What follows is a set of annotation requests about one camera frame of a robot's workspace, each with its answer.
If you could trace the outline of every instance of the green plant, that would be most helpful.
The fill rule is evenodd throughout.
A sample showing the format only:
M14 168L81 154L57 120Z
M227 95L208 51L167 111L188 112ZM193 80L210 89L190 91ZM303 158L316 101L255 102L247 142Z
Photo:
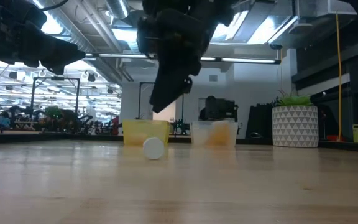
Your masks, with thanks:
M62 112L57 106L48 106L45 108L45 115L53 119L59 119L62 117Z
M310 96L293 96L291 94L286 94L283 90L279 91L282 96L274 101L273 106L307 106L313 105L310 101Z

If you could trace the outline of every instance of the computer monitor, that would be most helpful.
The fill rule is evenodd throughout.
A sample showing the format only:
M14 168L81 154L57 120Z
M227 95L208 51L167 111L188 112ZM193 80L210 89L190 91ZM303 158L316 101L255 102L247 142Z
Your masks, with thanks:
M231 118L237 122L238 106L234 101L225 99L216 99L205 105L205 115L210 121L219 121Z

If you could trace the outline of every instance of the translucent plastic container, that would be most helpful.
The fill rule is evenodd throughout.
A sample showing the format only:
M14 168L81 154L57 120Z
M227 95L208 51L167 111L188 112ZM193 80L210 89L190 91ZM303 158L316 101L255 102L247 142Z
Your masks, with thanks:
M190 124L191 143L194 146L236 145L238 125L233 121L194 121Z
M168 121L124 120L122 128L126 146L143 146L144 141L152 137L159 138L164 145L168 144Z

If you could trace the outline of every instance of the white geometric planter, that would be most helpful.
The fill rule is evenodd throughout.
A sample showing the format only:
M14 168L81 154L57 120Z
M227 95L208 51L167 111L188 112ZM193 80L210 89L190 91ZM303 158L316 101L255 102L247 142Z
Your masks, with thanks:
M316 106L273 108L273 145L281 147L318 146Z

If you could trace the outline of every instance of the potted plant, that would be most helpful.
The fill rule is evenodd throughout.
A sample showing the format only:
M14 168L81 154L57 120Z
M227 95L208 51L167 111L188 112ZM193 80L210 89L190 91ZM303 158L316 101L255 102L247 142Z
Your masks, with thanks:
M273 102L273 145L281 147L318 146L318 110L310 96L282 92Z

